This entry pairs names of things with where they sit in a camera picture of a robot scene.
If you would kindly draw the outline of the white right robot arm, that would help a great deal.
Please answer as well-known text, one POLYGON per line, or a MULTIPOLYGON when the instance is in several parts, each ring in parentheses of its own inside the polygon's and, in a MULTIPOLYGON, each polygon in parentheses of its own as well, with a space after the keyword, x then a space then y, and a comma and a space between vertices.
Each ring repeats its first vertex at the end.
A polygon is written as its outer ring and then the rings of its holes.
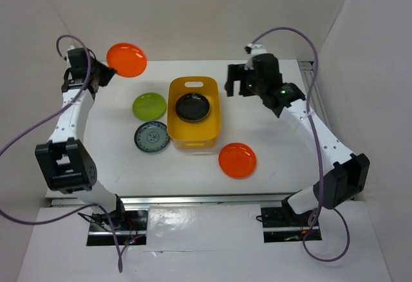
POLYGON ((363 191, 369 158, 346 147, 310 107, 308 95, 294 83, 283 81, 279 61, 273 54, 255 55, 245 64, 230 64, 225 83, 227 96, 233 96, 236 81, 240 83, 239 95, 257 95, 317 156, 319 180, 282 201, 284 223, 296 225, 303 213, 332 210, 363 191))

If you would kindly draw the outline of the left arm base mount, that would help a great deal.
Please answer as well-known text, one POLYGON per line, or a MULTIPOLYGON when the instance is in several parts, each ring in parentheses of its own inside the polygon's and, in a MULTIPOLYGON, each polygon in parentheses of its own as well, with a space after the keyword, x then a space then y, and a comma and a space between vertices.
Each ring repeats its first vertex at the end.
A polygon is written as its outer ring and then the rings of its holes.
MULTIPOLYGON (((104 214, 84 214, 77 213, 84 221, 88 222, 88 238, 86 245, 89 247, 115 246, 113 231, 109 221, 104 214)), ((149 216, 148 209, 133 209, 123 212, 123 220, 115 217, 113 213, 112 223, 118 244, 123 247, 125 244, 131 246, 146 245, 147 243, 147 222, 149 216)))

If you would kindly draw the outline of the orange plate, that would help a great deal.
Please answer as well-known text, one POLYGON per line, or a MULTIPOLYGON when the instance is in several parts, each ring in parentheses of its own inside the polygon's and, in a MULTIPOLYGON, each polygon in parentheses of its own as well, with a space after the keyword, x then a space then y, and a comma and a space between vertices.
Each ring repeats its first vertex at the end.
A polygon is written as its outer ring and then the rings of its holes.
POLYGON ((218 163, 227 176, 234 179, 244 179, 255 171, 257 158, 255 152, 248 145, 233 142, 220 150, 218 163))
POLYGON ((128 42, 120 42, 110 47, 106 54, 106 62, 118 75, 125 78, 137 77, 147 68, 145 53, 138 46, 128 42))

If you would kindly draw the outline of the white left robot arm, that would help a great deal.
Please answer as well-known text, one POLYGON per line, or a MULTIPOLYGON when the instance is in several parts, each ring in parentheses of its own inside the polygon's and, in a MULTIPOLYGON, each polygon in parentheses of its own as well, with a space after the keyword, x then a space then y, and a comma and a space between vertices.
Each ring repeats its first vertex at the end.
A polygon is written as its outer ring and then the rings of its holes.
POLYGON ((49 190, 96 203, 92 220, 118 230, 127 222, 124 204, 98 181, 97 166, 83 144, 98 89, 109 84, 115 70, 96 60, 92 51, 74 46, 68 48, 66 62, 62 111, 48 141, 36 146, 35 157, 49 190))

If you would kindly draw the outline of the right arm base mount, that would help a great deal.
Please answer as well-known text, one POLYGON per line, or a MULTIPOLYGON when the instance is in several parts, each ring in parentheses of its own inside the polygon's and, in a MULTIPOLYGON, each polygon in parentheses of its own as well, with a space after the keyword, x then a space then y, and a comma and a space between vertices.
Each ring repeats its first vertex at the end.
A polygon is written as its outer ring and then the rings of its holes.
POLYGON ((310 212, 286 216, 281 207, 262 207, 255 219, 262 225, 265 243, 298 242, 304 238, 321 241, 319 223, 309 226, 309 215, 310 212))

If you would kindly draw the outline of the black plate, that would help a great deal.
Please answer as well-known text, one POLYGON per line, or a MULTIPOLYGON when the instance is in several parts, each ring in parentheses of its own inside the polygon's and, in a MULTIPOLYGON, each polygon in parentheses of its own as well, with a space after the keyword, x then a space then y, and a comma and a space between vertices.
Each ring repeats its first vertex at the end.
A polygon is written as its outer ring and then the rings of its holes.
POLYGON ((209 100, 199 93, 186 93, 182 95, 175 105, 176 114, 186 122, 199 122, 210 112, 209 100))

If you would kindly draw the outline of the blue floral plate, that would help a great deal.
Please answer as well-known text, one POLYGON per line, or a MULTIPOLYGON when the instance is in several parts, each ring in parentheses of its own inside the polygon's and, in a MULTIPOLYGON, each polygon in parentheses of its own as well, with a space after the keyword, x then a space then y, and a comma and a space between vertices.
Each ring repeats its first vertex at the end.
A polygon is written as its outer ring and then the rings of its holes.
POLYGON ((149 121, 140 125, 133 139, 137 148, 145 153, 157 153, 170 142, 167 126, 159 121, 149 121))

